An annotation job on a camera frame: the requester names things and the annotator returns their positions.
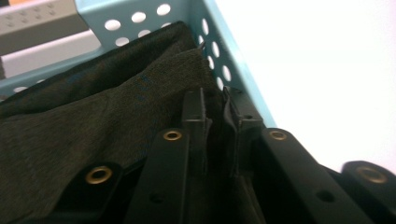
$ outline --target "brass grommet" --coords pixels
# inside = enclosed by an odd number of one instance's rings
[[[282,133],[280,131],[271,131],[270,135],[272,138],[274,138],[278,141],[283,141],[288,137],[287,135],[285,135],[284,133]]]
[[[113,172],[106,166],[98,166],[93,168],[86,176],[85,180],[89,184],[101,184],[106,182],[111,176],[113,175]]]
[[[169,131],[169,132],[166,132],[166,133],[163,135],[163,138],[164,138],[165,140],[168,140],[168,141],[176,141],[176,140],[180,139],[181,136],[182,136],[182,134],[181,134],[180,132],[177,132],[177,131]]]
[[[388,181],[385,175],[368,166],[360,166],[356,168],[356,172],[364,179],[376,184],[384,184]]]

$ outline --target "fabric fold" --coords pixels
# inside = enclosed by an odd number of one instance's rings
[[[88,164],[142,160],[186,91],[221,97],[189,28],[174,23],[0,104],[0,223],[46,216]]]

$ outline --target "black plastic part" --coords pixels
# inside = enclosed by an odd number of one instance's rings
[[[249,176],[236,177],[232,191],[239,223],[266,224]]]
[[[264,128],[262,117],[244,92],[224,87],[224,121],[228,124],[231,137],[228,148],[230,174],[239,175],[252,170],[250,148]]]
[[[145,161],[146,159],[138,161],[123,170],[123,177],[101,217],[101,223],[122,223]]]
[[[343,167],[341,185],[375,223],[396,223],[396,176],[367,161]]]
[[[180,129],[164,130],[157,134],[124,224],[183,223],[189,142],[187,132]]]
[[[373,223],[290,133],[264,129],[252,159],[269,224]]]
[[[101,167],[106,167],[107,173],[100,170],[91,173],[94,169]],[[101,179],[106,174],[110,175],[106,181],[95,183],[94,180]],[[88,175],[93,177],[91,183],[87,180]],[[54,210],[46,218],[26,223],[100,223],[100,218],[121,178],[122,168],[116,163],[103,162],[90,165],[80,171],[69,183]]]
[[[188,91],[184,96],[183,128],[191,138],[189,169],[191,175],[205,175],[207,172],[206,139],[211,120],[206,117],[204,90]]]

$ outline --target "black plastic bracket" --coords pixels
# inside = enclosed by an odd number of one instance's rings
[[[190,172],[191,175],[205,175],[207,172],[206,139],[211,119],[206,117],[204,90],[188,91],[184,96],[183,128],[191,137]]]
[[[183,223],[189,142],[188,133],[180,129],[157,134],[124,224]]]
[[[291,133],[264,129],[252,159],[268,223],[373,223]]]
[[[69,183],[46,218],[26,223],[100,223],[121,178],[122,168],[116,163],[102,162],[87,166]]]
[[[396,223],[396,176],[367,161],[347,162],[340,185],[375,223]]]
[[[251,142],[264,128],[262,117],[248,95],[232,87],[224,87],[224,121],[231,130],[228,161],[231,175],[251,172]]]

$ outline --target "white surface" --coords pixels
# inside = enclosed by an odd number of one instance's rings
[[[91,30],[2,56],[6,77],[15,77],[100,48]]]
[[[43,3],[55,2],[55,1],[57,1],[57,0],[35,0],[35,1],[29,1],[29,2],[25,2],[25,3],[19,3],[14,6],[0,7],[0,13],[8,13],[8,12],[12,12],[15,10],[24,9],[24,8],[28,8],[28,7],[34,7],[37,5],[41,5]]]
[[[396,174],[396,2],[216,0],[278,128]]]

